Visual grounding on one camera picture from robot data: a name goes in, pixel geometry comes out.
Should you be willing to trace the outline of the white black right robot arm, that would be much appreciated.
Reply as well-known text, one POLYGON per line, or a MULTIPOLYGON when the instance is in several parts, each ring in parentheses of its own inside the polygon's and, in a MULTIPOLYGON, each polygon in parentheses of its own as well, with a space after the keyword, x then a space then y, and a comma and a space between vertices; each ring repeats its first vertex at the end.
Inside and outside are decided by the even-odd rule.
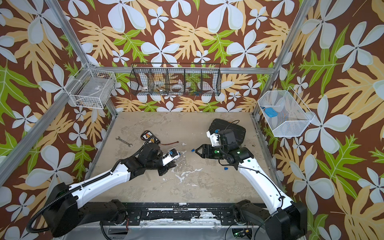
POLYGON ((203 144, 195 150, 203 159, 226 160, 253 186, 265 204, 261 208, 248 200, 233 205, 236 222, 264 229, 271 240, 297 240, 308 232, 308 209, 288 197, 263 171, 246 147, 228 149, 203 144))

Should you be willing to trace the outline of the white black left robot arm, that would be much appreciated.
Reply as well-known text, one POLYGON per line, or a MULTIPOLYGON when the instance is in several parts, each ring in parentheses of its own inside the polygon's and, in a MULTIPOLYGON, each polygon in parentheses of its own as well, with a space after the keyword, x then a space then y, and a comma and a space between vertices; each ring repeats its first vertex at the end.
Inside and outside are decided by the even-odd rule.
POLYGON ((163 176, 176 167, 175 161, 179 157, 176 149, 163 153, 158 144, 146 143, 132 156, 118 160, 102 174, 70 186, 58 184, 47 203, 32 216, 26 230, 31 234, 50 232, 58 238, 88 223, 122 224, 127 219, 127 210, 121 201, 93 203, 92 199, 143 175, 147 170, 156 170, 159 176, 163 176))

